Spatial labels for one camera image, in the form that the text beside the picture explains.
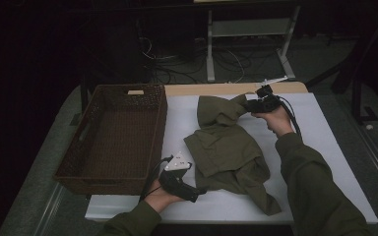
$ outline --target wire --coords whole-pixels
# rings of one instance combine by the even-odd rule
[[[287,115],[289,116],[293,126],[294,126],[294,129],[296,130],[296,134],[297,136],[299,136],[299,138],[302,139],[302,134],[300,132],[300,128],[299,128],[299,125],[297,124],[297,121],[296,121],[296,116],[294,115],[294,111],[293,111],[293,107],[291,106],[291,104],[286,100],[284,99],[283,97],[281,96],[277,96],[277,98],[281,98],[283,99],[285,102],[287,102],[287,104],[290,106],[290,109],[286,106],[286,104],[284,102],[281,101],[281,106],[283,107],[283,109],[286,111]]]
[[[241,70],[233,70],[231,68],[228,68],[224,64],[228,64],[229,66],[235,66],[234,64],[237,64],[238,65],[237,68],[239,68],[239,63],[240,63],[242,65],[242,68],[244,69],[244,77],[243,78],[253,78],[255,76],[264,76],[265,78],[275,77],[275,76],[269,76],[269,75],[266,75],[266,74],[263,74],[263,73],[252,73],[252,74],[246,73],[245,69],[252,65],[251,58],[264,58],[264,60],[261,61],[260,64],[254,66],[255,70],[257,70],[257,69],[261,68],[269,58],[271,58],[272,56],[277,56],[277,52],[275,52],[275,50],[273,50],[271,53],[268,53],[266,55],[254,56],[253,57],[252,55],[256,52],[257,52],[257,50],[251,52],[247,56],[244,56],[242,54],[241,55],[236,54],[235,52],[232,52],[232,54],[234,54],[234,55],[239,55],[239,56],[237,56],[238,61],[229,61],[228,59],[224,58],[220,53],[215,53],[214,62],[217,63],[218,65],[220,65],[224,70],[227,70],[227,71],[230,71],[230,72],[242,72],[242,71]],[[248,64],[243,65],[241,63],[242,61],[248,61]]]
[[[175,79],[175,76],[172,76],[170,72],[165,71],[165,74],[168,75],[168,81],[165,83],[158,77],[158,70],[155,70],[155,78],[159,80],[162,84],[169,85],[172,78]]]
[[[146,195],[144,196],[144,198],[146,198],[148,195],[152,194],[154,191],[158,190],[159,188],[161,188],[161,185],[158,186],[157,188],[155,188],[155,189],[149,191],[148,193],[146,193]]]
[[[167,68],[162,68],[162,67],[157,67],[157,69],[165,71],[165,72],[170,72],[170,73],[174,73],[174,74],[185,76],[185,77],[191,79],[195,84],[201,83],[200,81],[196,80],[195,78],[189,76],[188,73],[177,72],[177,71],[174,71],[174,70],[171,70],[171,69],[167,69]]]
[[[173,59],[173,58],[177,58],[178,55],[172,55],[172,56],[165,56],[165,57],[157,57],[156,55],[149,55],[150,51],[153,49],[153,44],[152,44],[152,41],[147,38],[147,37],[140,37],[140,39],[142,40],[145,40],[149,43],[149,49],[146,51],[146,52],[142,52],[143,55],[145,55],[146,57],[148,57],[149,59],[152,59],[152,60],[168,60],[168,59]]]
[[[158,172],[158,168],[160,167],[160,165],[167,161],[167,162],[170,162],[170,160],[173,158],[173,155],[171,157],[165,157],[163,158],[161,161],[159,161],[155,168],[153,169],[153,171],[148,175],[147,179],[146,179],[146,183],[144,184],[144,187],[143,187],[143,191],[141,192],[140,194],[140,199],[139,199],[139,202],[141,202],[148,194],[148,190],[150,189],[150,187],[152,186],[153,182],[155,181],[156,179],[156,173]]]
[[[230,50],[228,50],[226,48],[220,48],[220,47],[213,47],[213,48],[223,49],[223,50],[227,51],[229,54],[231,54],[235,58],[235,60],[238,62],[238,65],[239,65],[239,68],[240,68],[242,74],[241,74],[241,77],[234,82],[234,84],[240,82],[244,78],[245,72],[244,72],[244,67],[241,65],[241,62],[238,59],[238,57],[235,56],[234,53],[232,53]]]

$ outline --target cable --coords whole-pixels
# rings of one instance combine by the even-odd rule
[[[241,77],[234,82],[234,84],[240,82],[244,78],[245,72],[244,72],[244,67],[241,65],[241,62],[239,61],[238,57],[235,56],[234,53],[232,53],[230,50],[228,50],[226,48],[219,48],[219,47],[213,47],[213,48],[223,49],[223,50],[227,51],[229,54],[231,54],[235,58],[235,60],[238,62],[238,65],[239,65],[239,68],[241,69],[241,73],[242,74],[241,74]]]
[[[158,77],[158,71],[157,70],[155,70],[155,78],[156,79],[158,79],[162,84],[164,84],[164,85],[169,85],[170,84],[170,81],[171,81],[171,78],[174,78],[175,79],[175,77],[174,76],[171,76],[171,74],[170,74],[170,72],[168,72],[168,71],[165,71],[165,73],[168,75],[168,80],[167,80],[167,82],[165,83],[164,81],[162,81],[159,77]]]
[[[198,84],[198,83],[201,83],[200,81],[196,80],[195,78],[187,75],[186,73],[182,73],[182,72],[177,72],[177,71],[174,71],[174,70],[170,70],[170,69],[166,69],[166,68],[161,68],[161,67],[157,67],[158,70],[162,70],[162,71],[165,71],[165,72],[170,72],[170,73],[175,73],[175,74],[178,74],[178,75],[182,75],[182,76],[185,76],[189,79],[191,79],[195,84]]]
[[[206,47],[195,50],[194,56],[191,57],[192,59],[187,58],[187,57],[180,58],[180,57],[176,56],[174,58],[175,60],[173,60],[171,62],[170,61],[160,61],[160,60],[158,60],[157,63],[161,64],[162,66],[167,66],[167,67],[168,66],[180,66],[180,65],[187,64],[187,63],[189,63],[191,61],[194,61],[196,58],[198,58],[200,56],[206,56]]]
[[[140,194],[139,202],[142,201],[148,195],[148,190],[150,189],[153,182],[157,178],[156,173],[158,172],[158,168],[160,167],[160,165],[165,161],[169,162],[172,158],[173,158],[173,155],[171,157],[165,157],[156,164],[155,168],[146,179],[146,183],[144,184],[143,191]]]
[[[289,116],[292,124],[293,124],[293,127],[294,129],[296,130],[296,134],[297,136],[299,136],[299,138],[302,139],[302,134],[300,132],[300,129],[299,129],[299,125],[297,124],[297,121],[296,121],[296,116],[294,115],[294,111],[293,111],[293,107],[290,105],[290,103],[284,99],[283,97],[281,96],[276,96],[277,98],[281,98],[282,100],[284,100],[285,102],[287,102],[287,104],[290,106],[290,109],[286,106],[286,104],[281,101],[281,106],[283,107],[283,109],[286,111],[287,115]]]
[[[161,185],[158,186],[157,188],[155,188],[155,189],[149,191],[149,192],[144,196],[144,198],[146,198],[148,195],[152,194],[154,191],[158,190],[159,188],[161,188]]]
[[[152,59],[152,60],[168,60],[168,59],[178,58],[178,55],[165,56],[165,57],[157,57],[156,55],[151,56],[149,55],[149,52],[153,49],[152,41],[147,37],[140,37],[140,39],[145,40],[149,43],[149,49],[146,52],[142,51],[143,55],[145,55],[147,58]]]
[[[263,61],[260,62],[260,64],[258,65],[254,65],[254,68],[255,70],[258,70],[259,68],[261,68],[265,62],[272,56],[277,56],[277,52],[275,51],[272,51],[271,53],[268,53],[266,55],[263,55],[263,56],[256,56],[256,57],[253,57],[252,55],[255,53],[256,51],[253,51],[251,52],[248,56],[244,56],[244,55],[241,55],[241,57],[243,57],[244,59],[240,59],[239,57],[237,58],[238,61],[229,61],[228,59],[224,58],[220,53],[216,53],[215,54],[215,60],[214,62],[216,62],[219,66],[221,66],[224,70],[227,70],[227,71],[230,71],[230,72],[242,72],[241,70],[233,70],[233,69],[230,69],[228,68],[227,66],[225,66],[223,63],[225,64],[228,64],[229,66],[235,66],[234,64],[238,64],[237,68],[240,68],[239,65],[242,65],[242,68],[244,69],[244,78],[253,78],[254,76],[257,76],[257,75],[262,75],[264,76],[265,78],[270,78],[270,77],[275,77],[275,76],[269,76],[269,75],[265,75],[265,74],[261,74],[261,73],[252,73],[252,74],[248,74],[246,73],[245,69],[250,67],[252,65],[252,62],[251,62],[251,58],[264,58]],[[248,64],[247,65],[243,65],[241,62],[242,61],[248,61]]]

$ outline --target wicker basket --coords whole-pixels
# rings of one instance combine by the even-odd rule
[[[164,86],[98,86],[54,178],[75,194],[140,195],[166,114]]]

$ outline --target white metal frame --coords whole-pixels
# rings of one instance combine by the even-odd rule
[[[213,21],[213,12],[209,11],[208,16],[208,55],[207,55],[207,75],[208,82],[215,81],[214,59],[213,59],[213,37],[219,36],[241,36],[241,35],[284,35],[282,48],[277,54],[281,61],[285,75],[289,79],[295,75],[286,58],[293,30],[299,15],[300,6],[296,6],[290,18],[243,20],[243,21]]]

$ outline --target human hand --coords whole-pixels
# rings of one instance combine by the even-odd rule
[[[279,138],[284,134],[293,132],[290,125],[290,118],[283,107],[278,107],[268,113],[251,113],[252,116],[266,120],[268,129],[273,131]]]
[[[146,201],[146,203],[148,203],[155,211],[160,213],[169,205],[176,202],[183,202],[184,200],[165,191],[161,187],[158,179],[156,179],[150,187],[149,194],[144,198],[144,201]]]

